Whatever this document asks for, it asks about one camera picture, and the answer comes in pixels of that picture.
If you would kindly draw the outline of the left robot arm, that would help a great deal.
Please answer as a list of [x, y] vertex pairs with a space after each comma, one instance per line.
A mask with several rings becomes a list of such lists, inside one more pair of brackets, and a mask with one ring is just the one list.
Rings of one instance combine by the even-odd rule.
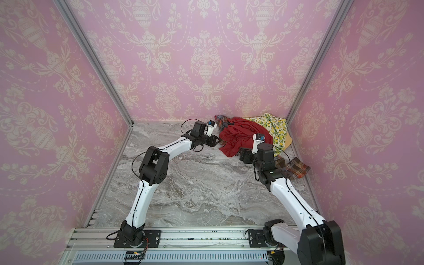
[[220, 141], [218, 136], [213, 135], [216, 127], [214, 121], [204, 123], [197, 120], [193, 128], [177, 140], [158, 148], [150, 146], [143, 153], [139, 172], [135, 174], [140, 180], [139, 189], [129, 214], [116, 232], [115, 248], [148, 247], [149, 239], [144, 232], [146, 215], [156, 189], [167, 176], [169, 162], [198, 146], [215, 147]]

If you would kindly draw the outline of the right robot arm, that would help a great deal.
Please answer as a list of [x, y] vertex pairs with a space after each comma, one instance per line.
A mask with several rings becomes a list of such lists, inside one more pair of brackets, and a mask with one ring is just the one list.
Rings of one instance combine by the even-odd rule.
[[264, 234], [270, 245], [289, 248], [302, 265], [346, 263], [341, 228], [318, 214], [276, 168], [272, 145], [255, 141], [253, 148], [240, 149], [240, 160], [253, 165], [255, 179], [278, 198], [297, 226], [293, 229], [281, 220], [267, 222]]

